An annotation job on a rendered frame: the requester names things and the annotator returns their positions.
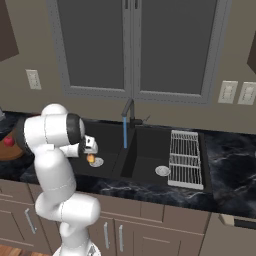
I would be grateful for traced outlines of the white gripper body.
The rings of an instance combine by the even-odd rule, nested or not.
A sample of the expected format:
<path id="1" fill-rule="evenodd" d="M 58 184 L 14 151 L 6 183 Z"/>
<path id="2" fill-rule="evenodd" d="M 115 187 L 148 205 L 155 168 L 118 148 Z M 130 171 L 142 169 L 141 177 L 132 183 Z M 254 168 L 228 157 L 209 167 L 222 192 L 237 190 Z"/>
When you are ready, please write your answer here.
<path id="1" fill-rule="evenodd" d="M 98 153 L 98 144 L 94 137 L 90 137 L 89 147 L 92 154 Z"/>

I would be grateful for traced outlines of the round silver sink drain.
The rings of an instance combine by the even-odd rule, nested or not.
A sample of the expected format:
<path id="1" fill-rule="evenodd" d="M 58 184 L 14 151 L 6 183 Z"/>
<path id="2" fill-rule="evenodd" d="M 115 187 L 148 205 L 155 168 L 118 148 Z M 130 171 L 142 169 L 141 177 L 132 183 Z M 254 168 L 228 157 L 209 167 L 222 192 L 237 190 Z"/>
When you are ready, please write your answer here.
<path id="1" fill-rule="evenodd" d="M 94 162 L 91 162 L 92 167 L 98 168 L 104 164 L 104 160 L 100 157 L 96 157 Z"/>
<path id="2" fill-rule="evenodd" d="M 165 177 L 170 174 L 170 169 L 167 166 L 158 166 L 155 168 L 155 173 L 161 177 Z"/>

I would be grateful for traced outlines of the black sink faucet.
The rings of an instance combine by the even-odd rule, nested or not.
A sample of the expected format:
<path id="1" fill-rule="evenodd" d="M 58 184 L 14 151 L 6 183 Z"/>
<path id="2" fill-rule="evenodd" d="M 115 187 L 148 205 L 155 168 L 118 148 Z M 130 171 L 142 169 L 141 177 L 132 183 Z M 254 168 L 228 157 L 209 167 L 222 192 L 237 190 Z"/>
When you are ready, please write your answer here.
<path id="1" fill-rule="evenodd" d="M 149 117 L 146 117 L 144 120 L 135 118 L 135 105 L 134 105 L 134 100 L 132 98 L 128 99 L 128 101 L 121 113 L 121 116 L 123 118 L 127 118 L 127 114 L 130 114 L 129 126 L 131 128 L 135 128 L 138 125 L 143 125 L 149 119 Z"/>

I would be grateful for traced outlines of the black double sink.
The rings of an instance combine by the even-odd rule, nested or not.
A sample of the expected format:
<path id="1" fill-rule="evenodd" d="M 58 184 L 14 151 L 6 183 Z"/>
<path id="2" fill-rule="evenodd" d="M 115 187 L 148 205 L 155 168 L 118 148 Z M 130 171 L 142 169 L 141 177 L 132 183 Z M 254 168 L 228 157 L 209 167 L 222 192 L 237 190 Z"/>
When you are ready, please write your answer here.
<path id="1" fill-rule="evenodd" d="M 158 166 L 169 168 L 171 131 L 173 128 L 139 126 L 127 131 L 127 149 L 123 145 L 123 126 L 87 122 L 86 133 L 96 139 L 97 156 L 104 160 L 98 168 L 92 167 L 84 158 L 72 158 L 70 163 L 77 175 L 89 175 L 139 183 L 170 186 L 168 176 L 155 173 Z M 203 178 L 203 190 L 212 192 L 211 177 L 206 152 L 205 138 L 199 133 L 199 149 Z"/>

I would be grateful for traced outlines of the blue water stream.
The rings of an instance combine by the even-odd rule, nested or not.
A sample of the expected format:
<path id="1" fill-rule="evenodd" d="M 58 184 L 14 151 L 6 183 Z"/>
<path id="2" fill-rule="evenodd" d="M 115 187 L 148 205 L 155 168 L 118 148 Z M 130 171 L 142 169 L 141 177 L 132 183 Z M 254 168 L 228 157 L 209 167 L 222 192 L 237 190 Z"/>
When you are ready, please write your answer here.
<path id="1" fill-rule="evenodd" d="M 123 120 L 123 145 L 124 145 L 124 149 L 127 149 L 127 117 L 123 116 L 122 117 Z"/>

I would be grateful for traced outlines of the beige cupboard door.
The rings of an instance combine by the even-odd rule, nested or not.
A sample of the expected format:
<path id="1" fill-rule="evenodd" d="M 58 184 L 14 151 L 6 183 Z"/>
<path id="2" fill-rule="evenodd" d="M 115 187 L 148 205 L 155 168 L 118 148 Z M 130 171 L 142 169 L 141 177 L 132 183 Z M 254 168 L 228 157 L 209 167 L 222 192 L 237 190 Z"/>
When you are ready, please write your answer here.
<path id="1" fill-rule="evenodd" d="M 123 225 L 124 251 L 119 249 Z M 203 235 L 115 219 L 118 256 L 199 256 Z"/>
<path id="2" fill-rule="evenodd" d="M 114 222 L 112 218 L 100 217 L 88 230 L 90 238 L 100 250 L 101 256 L 116 256 Z"/>
<path id="3" fill-rule="evenodd" d="M 30 218 L 37 228 L 36 234 L 32 233 L 25 217 L 24 210 L 27 208 L 30 209 Z M 0 200 L 0 244 L 32 252 L 51 254 L 39 216 L 32 204 Z"/>

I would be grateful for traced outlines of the grey framed window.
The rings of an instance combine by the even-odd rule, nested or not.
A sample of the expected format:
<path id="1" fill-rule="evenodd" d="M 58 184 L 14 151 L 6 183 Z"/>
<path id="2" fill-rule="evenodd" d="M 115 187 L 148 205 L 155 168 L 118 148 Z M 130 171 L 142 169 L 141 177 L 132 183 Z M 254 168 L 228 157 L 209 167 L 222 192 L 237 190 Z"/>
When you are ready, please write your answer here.
<path id="1" fill-rule="evenodd" d="M 209 103 L 232 0 L 46 0 L 68 96 Z"/>

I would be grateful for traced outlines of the beige false drawer front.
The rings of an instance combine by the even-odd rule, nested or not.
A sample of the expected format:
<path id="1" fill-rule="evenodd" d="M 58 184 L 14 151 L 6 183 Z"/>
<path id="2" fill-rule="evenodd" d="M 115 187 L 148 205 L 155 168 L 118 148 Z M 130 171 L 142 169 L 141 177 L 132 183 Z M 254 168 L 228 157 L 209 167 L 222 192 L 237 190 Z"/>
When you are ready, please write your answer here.
<path id="1" fill-rule="evenodd" d="M 210 218 L 210 213 L 206 211 L 105 195 L 98 195 L 98 199 L 102 211 L 107 214 L 195 234 L 205 233 Z"/>

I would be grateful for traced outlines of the beige dishwasher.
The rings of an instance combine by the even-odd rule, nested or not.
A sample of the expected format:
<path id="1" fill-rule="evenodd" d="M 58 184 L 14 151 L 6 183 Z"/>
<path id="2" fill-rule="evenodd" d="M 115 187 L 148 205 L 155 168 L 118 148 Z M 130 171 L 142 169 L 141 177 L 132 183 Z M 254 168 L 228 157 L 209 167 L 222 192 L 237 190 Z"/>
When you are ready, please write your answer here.
<path id="1" fill-rule="evenodd" d="M 199 256 L 256 256 L 256 219 L 212 213 Z"/>

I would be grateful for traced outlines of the white wall outlet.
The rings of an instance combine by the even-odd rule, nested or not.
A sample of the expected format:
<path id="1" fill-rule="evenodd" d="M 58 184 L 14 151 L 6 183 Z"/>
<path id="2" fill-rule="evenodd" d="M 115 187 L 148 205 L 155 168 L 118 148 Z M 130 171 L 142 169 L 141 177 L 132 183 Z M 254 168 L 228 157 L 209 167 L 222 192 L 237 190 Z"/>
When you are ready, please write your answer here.
<path id="1" fill-rule="evenodd" d="M 237 86 L 238 86 L 237 81 L 223 80 L 221 84 L 221 90 L 220 90 L 218 102 L 232 104 L 234 101 Z"/>
<path id="2" fill-rule="evenodd" d="M 41 90 L 42 87 L 41 87 L 38 71 L 27 69 L 26 74 L 27 74 L 27 78 L 28 78 L 30 88 L 33 89 L 33 90 Z"/>
<path id="3" fill-rule="evenodd" d="M 240 105 L 252 105 L 256 98 L 256 82 L 244 82 L 240 92 L 238 103 Z"/>

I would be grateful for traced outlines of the dark brown wall cupboard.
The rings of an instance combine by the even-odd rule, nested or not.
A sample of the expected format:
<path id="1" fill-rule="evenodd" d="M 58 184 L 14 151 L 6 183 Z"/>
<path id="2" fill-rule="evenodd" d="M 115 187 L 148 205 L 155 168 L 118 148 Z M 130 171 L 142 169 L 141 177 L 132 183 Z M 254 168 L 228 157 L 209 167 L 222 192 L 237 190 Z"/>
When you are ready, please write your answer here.
<path id="1" fill-rule="evenodd" d="M 0 0 L 0 62 L 19 54 L 6 0 Z"/>
<path id="2" fill-rule="evenodd" d="M 252 42 L 252 46 L 247 60 L 247 65 L 256 74 L 256 41 Z"/>

